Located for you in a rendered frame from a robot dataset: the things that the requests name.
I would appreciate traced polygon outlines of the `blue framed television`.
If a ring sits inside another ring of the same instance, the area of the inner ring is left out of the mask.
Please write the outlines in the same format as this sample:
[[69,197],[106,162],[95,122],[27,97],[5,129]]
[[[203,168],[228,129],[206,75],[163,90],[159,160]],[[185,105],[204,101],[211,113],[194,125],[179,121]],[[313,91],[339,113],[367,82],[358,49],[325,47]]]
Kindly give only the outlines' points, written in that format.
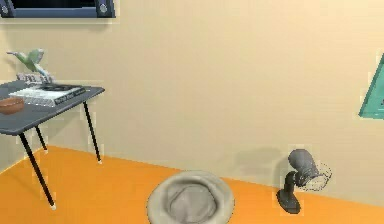
[[114,0],[0,0],[1,18],[115,18]]

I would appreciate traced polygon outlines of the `brown bowl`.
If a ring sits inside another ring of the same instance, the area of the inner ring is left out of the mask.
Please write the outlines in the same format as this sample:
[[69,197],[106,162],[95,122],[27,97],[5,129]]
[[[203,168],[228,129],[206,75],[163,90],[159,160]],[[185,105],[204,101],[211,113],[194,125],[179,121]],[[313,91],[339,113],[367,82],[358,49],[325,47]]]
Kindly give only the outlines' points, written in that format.
[[0,113],[10,115],[21,111],[24,108],[24,100],[18,97],[10,97],[0,100]]

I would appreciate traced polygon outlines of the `green bird statue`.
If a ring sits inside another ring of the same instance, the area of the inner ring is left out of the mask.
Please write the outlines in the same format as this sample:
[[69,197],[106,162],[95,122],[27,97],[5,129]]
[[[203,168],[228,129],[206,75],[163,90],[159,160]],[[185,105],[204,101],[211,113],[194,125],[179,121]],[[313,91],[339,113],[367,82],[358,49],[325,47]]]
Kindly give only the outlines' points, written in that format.
[[31,72],[38,72],[43,77],[45,83],[53,82],[51,74],[40,65],[44,56],[44,50],[42,48],[33,49],[28,54],[14,51],[8,51],[8,54],[15,56]]

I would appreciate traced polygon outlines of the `dark grey table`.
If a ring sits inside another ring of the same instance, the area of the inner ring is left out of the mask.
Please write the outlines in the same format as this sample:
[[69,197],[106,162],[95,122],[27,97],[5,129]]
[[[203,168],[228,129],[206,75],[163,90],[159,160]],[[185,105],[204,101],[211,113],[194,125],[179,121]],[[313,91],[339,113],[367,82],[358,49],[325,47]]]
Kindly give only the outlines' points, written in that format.
[[59,104],[56,107],[49,108],[49,107],[37,106],[37,105],[25,105],[20,112],[16,112],[10,115],[3,115],[0,113],[0,134],[18,136],[20,138],[22,145],[24,146],[24,149],[26,151],[26,154],[29,158],[29,161],[32,164],[35,174],[40,182],[40,185],[45,193],[49,206],[52,210],[56,209],[56,204],[48,189],[46,181],[44,180],[44,177],[38,166],[35,156],[33,155],[32,149],[25,136],[25,132],[32,128],[35,128],[39,136],[40,142],[45,148],[45,142],[42,137],[39,126],[42,123],[54,118],[55,116],[60,115],[82,104],[84,106],[84,112],[87,118],[90,135],[92,137],[92,142],[95,149],[97,162],[101,164],[102,159],[101,159],[100,150],[97,144],[97,140],[95,137],[95,132],[92,125],[92,119],[88,109],[87,101],[103,93],[104,91],[105,89],[103,87],[85,86],[85,92],[83,94],[78,95],[72,99],[69,99],[68,101],[62,104]]

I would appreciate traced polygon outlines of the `grey floor fan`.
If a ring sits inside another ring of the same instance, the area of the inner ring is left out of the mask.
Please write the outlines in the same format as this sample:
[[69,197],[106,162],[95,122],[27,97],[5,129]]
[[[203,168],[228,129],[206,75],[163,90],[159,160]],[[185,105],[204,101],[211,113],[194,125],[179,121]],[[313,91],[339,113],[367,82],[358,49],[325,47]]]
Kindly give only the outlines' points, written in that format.
[[284,180],[284,187],[277,191],[280,207],[289,214],[299,214],[301,206],[294,191],[298,187],[304,191],[321,191],[332,177],[331,169],[325,164],[317,164],[306,149],[295,149],[288,156],[293,168]]

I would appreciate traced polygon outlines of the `teal framed picture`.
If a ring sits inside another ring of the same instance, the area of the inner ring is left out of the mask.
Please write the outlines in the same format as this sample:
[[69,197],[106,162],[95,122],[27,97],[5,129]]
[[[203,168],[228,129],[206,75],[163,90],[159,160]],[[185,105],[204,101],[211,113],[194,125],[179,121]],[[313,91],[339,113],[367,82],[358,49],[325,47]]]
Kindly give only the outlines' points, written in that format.
[[358,115],[362,118],[384,120],[384,53],[380,58]]

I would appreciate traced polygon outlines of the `white and black book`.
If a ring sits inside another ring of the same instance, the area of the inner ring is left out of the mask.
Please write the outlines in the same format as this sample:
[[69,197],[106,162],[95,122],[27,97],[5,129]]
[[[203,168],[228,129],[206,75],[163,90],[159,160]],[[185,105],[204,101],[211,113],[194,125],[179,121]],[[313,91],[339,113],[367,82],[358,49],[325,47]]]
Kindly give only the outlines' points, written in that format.
[[55,107],[85,92],[81,85],[44,84],[10,93],[10,96],[22,98],[25,104]]

